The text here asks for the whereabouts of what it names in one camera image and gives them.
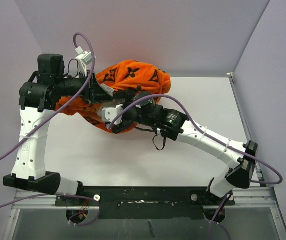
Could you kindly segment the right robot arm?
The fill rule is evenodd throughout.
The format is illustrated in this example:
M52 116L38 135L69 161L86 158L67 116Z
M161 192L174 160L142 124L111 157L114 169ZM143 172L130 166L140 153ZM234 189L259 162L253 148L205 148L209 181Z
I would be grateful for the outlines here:
M132 101L118 105L116 113L107 110L107 128L118 134L140 124L164 140L191 145L223 162L227 169L211 179L205 192L210 204L217 204L234 188L247 189L255 169L258 145L251 140L234 141L210 131L193 121L186 109L179 112L155 103L158 97L159 94L141 92Z

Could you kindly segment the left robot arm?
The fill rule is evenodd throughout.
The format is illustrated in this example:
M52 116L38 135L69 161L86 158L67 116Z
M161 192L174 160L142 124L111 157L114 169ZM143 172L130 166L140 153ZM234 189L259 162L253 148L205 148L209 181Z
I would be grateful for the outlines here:
M67 195L67 200L77 206L85 198L82 184L45 169L49 124L62 97L79 95L86 103L100 103L109 97L99 88L93 70L87 70L93 64L92 54L79 53L75 60L78 73L73 77L64 73L62 55L38 56L38 70L19 90L20 145L11 174L3 177L3 185L48 195Z

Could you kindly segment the orange patterned pillowcase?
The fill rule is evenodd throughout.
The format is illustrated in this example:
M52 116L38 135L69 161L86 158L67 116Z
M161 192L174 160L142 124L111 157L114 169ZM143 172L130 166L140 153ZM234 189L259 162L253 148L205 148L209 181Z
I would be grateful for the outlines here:
M152 64L135 60L125 60L112 65L97 73L96 79L100 85L110 87L116 92L137 90L151 94L167 94L171 88L168 73ZM111 134L112 130L105 127L99 116L102 107L102 103L87 104L81 97L77 97L61 113L68 116L79 114L94 127Z

